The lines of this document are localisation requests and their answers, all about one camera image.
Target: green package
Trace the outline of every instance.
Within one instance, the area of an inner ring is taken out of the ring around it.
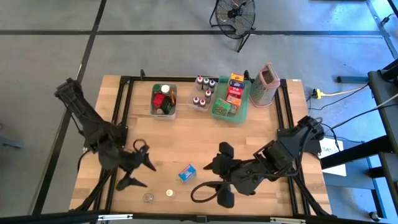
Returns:
[[[228,103],[227,101],[219,98],[215,103],[214,103],[214,114],[226,116],[229,112],[229,109],[231,109],[231,104]]]

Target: gray concrete floor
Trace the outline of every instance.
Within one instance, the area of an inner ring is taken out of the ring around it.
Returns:
[[[380,17],[388,13],[386,0],[372,2]],[[99,0],[1,1],[0,29],[91,29],[99,4]],[[209,30],[213,6],[211,0],[108,1],[99,29]],[[258,30],[378,30],[365,2],[256,1],[256,12]],[[388,25],[397,29],[392,21]],[[87,40],[85,35],[0,35],[0,123],[4,125],[0,135],[25,143],[21,150],[0,147],[0,178],[4,180],[0,217],[30,212],[64,112],[53,92],[67,77],[76,77]],[[141,68],[148,76],[218,77],[246,69],[255,75],[266,62],[273,62],[281,78],[302,79],[307,94],[312,88],[333,93],[360,86],[337,84],[336,76],[365,75],[393,60],[378,36],[252,36],[239,54],[234,52],[236,44],[222,35],[97,36],[83,91],[93,105],[103,75],[138,75]],[[336,99],[312,100],[312,106],[320,108]],[[370,90],[363,90],[310,114],[333,125],[374,105]],[[336,133],[365,141],[385,134],[377,112],[351,121]],[[45,213],[67,211],[82,144],[70,124]],[[390,205],[385,181],[381,187],[383,199]],[[374,210],[369,190],[328,187],[328,193],[335,215],[369,220],[367,213]],[[385,222],[397,222],[394,209],[387,209],[387,215]]]

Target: clear plastic bin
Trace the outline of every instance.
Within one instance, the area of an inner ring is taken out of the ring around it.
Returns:
[[[222,98],[223,100],[225,100],[228,87],[229,87],[229,77],[220,76],[220,78],[218,79],[218,87],[217,87],[217,91],[216,91],[214,100],[217,100],[218,98]],[[250,87],[251,87],[251,82],[245,80],[243,96],[241,98],[242,99],[241,107],[239,108],[238,112],[235,115],[228,114],[226,116],[222,116],[222,115],[214,114],[215,108],[213,105],[213,109],[211,110],[211,114],[213,115],[213,117],[216,119],[223,119],[223,120],[231,122],[231,123],[236,123],[236,124],[243,123],[246,120],[246,116],[248,115]]]
[[[150,110],[149,110],[150,115],[153,116],[154,119],[158,119],[158,120],[172,120],[172,119],[174,119],[175,118],[175,114],[177,112],[177,86],[176,86],[176,84],[156,83],[155,85],[160,85],[160,87],[162,85],[168,85],[170,87],[170,94],[171,94],[172,91],[174,91],[175,101],[176,102],[175,102],[175,105],[172,106],[172,109],[170,110],[170,114],[162,114],[162,115],[157,114],[156,111],[155,111],[154,106],[152,105],[152,101],[155,98],[155,94],[154,94],[153,87],[152,87],[152,90],[151,90],[152,91],[152,97],[150,98],[150,102],[149,102],[150,103]]]
[[[205,92],[206,91],[205,90],[198,90],[197,89],[197,84],[195,82],[193,84],[191,94],[187,98],[187,104],[189,105],[189,107],[191,107],[192,109],[197,110],[197,111],[207,112],[209,110],[209,108],[213,107],[213,103],[214,103],[215,95],[216,95],[216,91],[217,91],[217,85],[218,84],[216,82],[216,85],[214,87],[214,92],[211,94],[210,103],[206,104],[205,107],[202,108],[200,106],[194,105],[192,100],[193,100],[194,97],[199,97],[199,100],[205,99]]]

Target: white cable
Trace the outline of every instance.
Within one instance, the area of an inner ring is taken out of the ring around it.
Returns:
[[[385,105],[386,103],[390,102],[391,100],[393,100],[393,99],[394,99],[395,97],[397,97],[397,96],[398,96],[398,93],[395,94],[393,97],[389,98],[388,100],[386,100],[385,102],[383,102],[383,103],[377,105],[377,106],[376,106],[375,108],[373,108],[373,109],[376,109],[376,108],[381,107],[382,105]]]

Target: green plastic basket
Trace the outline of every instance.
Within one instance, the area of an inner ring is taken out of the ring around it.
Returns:
[[[223,100],[225,100],[228,87],[229,87],[229,78],[225,77],[225,76],[220,76],[220,78],[218,79],[216,97],[214,98],[214,100],[216,101],[219,98],[222,98]],[[241,98],[242,99],[241,107],[239,108],[238,112],[235,115],[229,114],[227,116],[222,116],[222,115],[214,114],[215,106],[213,105],[213,109],[211,110],[211,114],[213,115],[213,117],[216,119],[223,119],[223,120],[231,122],[231,123],[236,123],[236,124],[243,123],[246,120],[246,116],[248,115],[250,87],[251,87],[251,82],[245,80],[243,96]]]

